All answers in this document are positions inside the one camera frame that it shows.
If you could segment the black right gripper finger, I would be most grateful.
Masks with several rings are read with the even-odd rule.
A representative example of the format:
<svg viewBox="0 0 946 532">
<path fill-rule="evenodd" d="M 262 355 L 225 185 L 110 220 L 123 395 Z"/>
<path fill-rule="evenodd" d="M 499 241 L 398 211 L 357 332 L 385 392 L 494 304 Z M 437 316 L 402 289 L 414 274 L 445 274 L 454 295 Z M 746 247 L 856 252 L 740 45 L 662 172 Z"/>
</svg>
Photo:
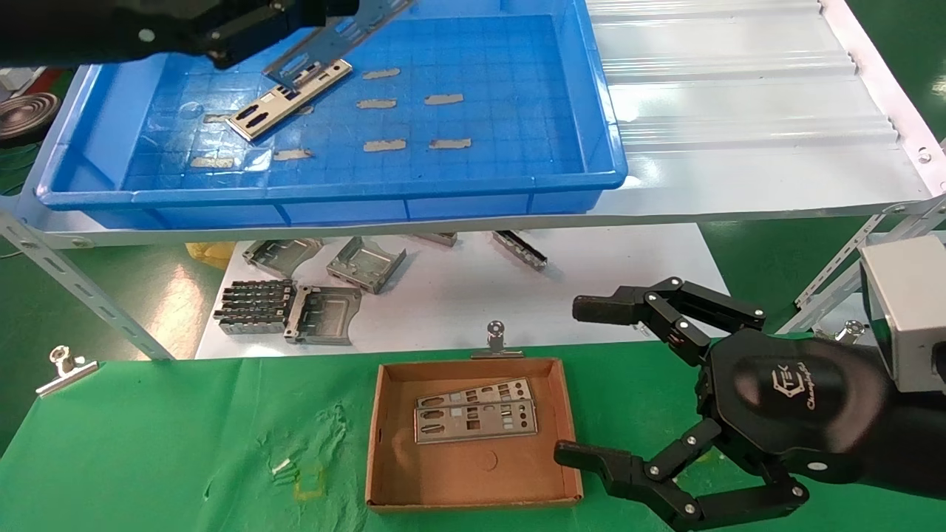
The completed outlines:
<svg viewBox="0 0 946 532">
<path fill-rule="evenodd" d="M 712 448 L 723 429 L 704 418 L 654 458 L 568 440 L 555 444 L 562 467 L 597 474 L 609 496 L 648 506 L 673 531 L 703 531 L 787 517 L 808 502 L 809 492 L 778 463 L 763 463 L 759 487 L 695 497 L 676 478 Z"/>
<path fill-rule="evenodd" d="M 766 313 L 750 303 L 679 277 L 648 287 L 619 286 L 611 296 L 582 294 L 572 301 L 572 317 L 596 324 L 643 324 L 689 366 L 703 366 L 712 340 L 695 322 L 726 333 L 762 330 Z"/>
</svg>

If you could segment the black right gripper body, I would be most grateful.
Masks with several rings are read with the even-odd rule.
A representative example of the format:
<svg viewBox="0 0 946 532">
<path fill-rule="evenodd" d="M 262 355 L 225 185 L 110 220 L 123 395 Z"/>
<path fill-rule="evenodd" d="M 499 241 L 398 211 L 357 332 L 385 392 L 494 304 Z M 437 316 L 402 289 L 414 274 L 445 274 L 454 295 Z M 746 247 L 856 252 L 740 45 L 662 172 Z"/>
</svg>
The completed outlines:
<svg viewBox="0 0 946 532">
<path fill-rule="evenodd" d="M 891 380 L 871 348 L 745 329 L 710 347 L 699 389 L 716 447 L 747 474 L 861 481 Z"/>
</svg>

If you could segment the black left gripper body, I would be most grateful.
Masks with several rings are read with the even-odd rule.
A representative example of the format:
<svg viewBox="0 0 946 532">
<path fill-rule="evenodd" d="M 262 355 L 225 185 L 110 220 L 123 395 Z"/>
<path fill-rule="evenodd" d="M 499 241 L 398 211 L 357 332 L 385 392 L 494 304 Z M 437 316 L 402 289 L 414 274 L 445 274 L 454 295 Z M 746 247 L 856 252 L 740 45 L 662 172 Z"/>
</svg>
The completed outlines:
<svg viewBox="0 0 946 532">
<path fill-rule="evenodd" d="M 125 63 L 160 53 L 200 56 L 222 23 L 220 1 L 102 1 L 95 63 Z"/>
</svg>

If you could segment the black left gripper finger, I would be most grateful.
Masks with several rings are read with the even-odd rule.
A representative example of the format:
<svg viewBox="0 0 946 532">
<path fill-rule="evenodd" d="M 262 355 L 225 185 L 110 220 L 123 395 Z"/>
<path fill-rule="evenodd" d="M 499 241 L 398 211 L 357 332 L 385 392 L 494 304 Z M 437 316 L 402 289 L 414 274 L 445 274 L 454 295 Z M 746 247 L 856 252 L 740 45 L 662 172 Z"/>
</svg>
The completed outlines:
<svg viewBox="0 0 946 532">
<path fill-rule="evenodd" d="M 197 19 L 198 50 L 226 69 L 300 28 L 323 27 L 358 8 L 358 1 L 214 1 Z"/>
</svg>

